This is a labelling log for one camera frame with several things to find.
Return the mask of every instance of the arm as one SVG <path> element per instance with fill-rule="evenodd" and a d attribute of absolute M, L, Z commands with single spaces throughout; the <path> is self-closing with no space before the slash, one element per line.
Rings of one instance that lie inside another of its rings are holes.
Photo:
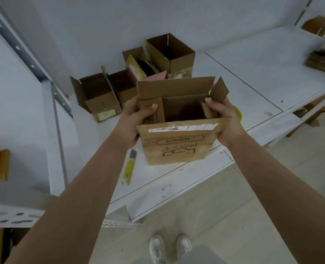
<path fill-rule="evenodd" d="M 206 100 L 223 116 L 233 116 L 218 140 L 236 164 L 298 263 L 325 263 L 325 197 L 285 168 L 243 129 L 226 98 Z"/>
<path fill-rule="evenodd" d="M 22 239 L 6 264 L 89 262 L 127 150 L 138 140 L 136 126 L 156 112 L 156 105 L 136 112 L 137 103 L 137 97 L 129 102 L 110 136 Z"/>

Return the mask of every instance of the forearm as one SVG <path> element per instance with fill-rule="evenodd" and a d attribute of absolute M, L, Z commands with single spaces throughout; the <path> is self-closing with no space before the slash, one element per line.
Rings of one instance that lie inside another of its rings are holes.
<path fill-rule="evenodd" d="M 88 263 L 127 149 L 111 135 L 6 263 Z"/>
<path fill-rule="evenodd" d="M 324 263 L 325 198 L 250 136 L 228 149 L 297 262 Z"/>

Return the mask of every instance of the open cardboard box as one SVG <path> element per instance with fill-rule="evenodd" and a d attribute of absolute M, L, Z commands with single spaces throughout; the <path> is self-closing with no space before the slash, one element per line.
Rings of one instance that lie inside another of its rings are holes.
<path fill-rule="evenodd" d="M 98 73 L 79 80 L 71 78 L 78 105 L 101 122 L 122 112 L 106 74 Z"/>
<path fill-rule="evenodd" d="M 167 71 L 167 79 L 191 78 L 195 51 L 171 33 L 146 40 L 151 62 Z"/>
<path fill-rule="evenodd" d="M 154 115 L 137 129 L 149 165 L 204 159 L 230 117 L 220 118 L 205 103 L 209 96 L 221 102 L 228 94 L 215 77 L 139 82 L 140 108 L 158 105 Z"/>
<path fill-rule="evenodd" d="M 165 79 L 166 77 L 166 71 L 159 72 L 158 69 L 154 65 L 151 64 L 150 61 L 148 63 L 150 64 L 147 66 L 149 69 L 153 70 L 153 74 L 147 75 L 138 65 L 138 61 L 140 61 L 140 58 L 144 55 L 144 49 L 143 47 L 134 48 L 131 50 L 127 50 L 122 52 L 124 61 L 126 63 L 126 68 L 128 71 L 128 75 L 131 79 L 131 82 L 136 85 L 138 81 L 149 81 L 149 80 L 160 80 Z"/>
<path fill-rule="evenodd" d="M 122 109 L 125 109 L 128 101 L 137 95 L 137 87 L 131 82 L 128 71 L 125 69 L 108 75 L 105 67 L 101 66 L 101 68 L 112 84 L 112 88 L 119 99 Z"/>

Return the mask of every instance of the white sneaker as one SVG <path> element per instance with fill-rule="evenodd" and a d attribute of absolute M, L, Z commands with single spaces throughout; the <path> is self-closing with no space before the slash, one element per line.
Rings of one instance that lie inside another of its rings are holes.
<path fill-rule="evenodd" d="M 178 257 L 178 259 L 183 258 L 183 256 L 191 250 L 192 250 L 191 240 L 185 234 L 180 235 L 177 239 L 177 257 Z"/>
<path fill-rule="evenodd" d="M 150 255 L 154 264 L 166 264 L 165 244 L 161 235 L 153 235 L 150 239 Z"/>

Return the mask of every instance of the hand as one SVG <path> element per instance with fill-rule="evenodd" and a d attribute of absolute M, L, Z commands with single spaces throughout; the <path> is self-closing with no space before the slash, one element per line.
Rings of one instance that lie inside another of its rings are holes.
<path fill-rule="evenodd" d="M 153 115 L 157 110 L 157 104 L 139 110 L 138 101 L 138 96 L 133 97 L 129 101 L 111 133 L 119 142 L 123 142 L 127 149 L 132 148 L 139 139 L 137 125 L 142 124 L 146 117 Z"/>
<path fill-rule="evenodd" d="M 239 121 L 237 111 L 227 97 L 221 103 L 215 102 L 211 98 L 205 98 L 205 103 L 222 117 L 232 116 L 227 127 L 217 138 L 222 145 L 229 147 L 233 141 L 237 141 L 240 137 L 248 135 Z"/>

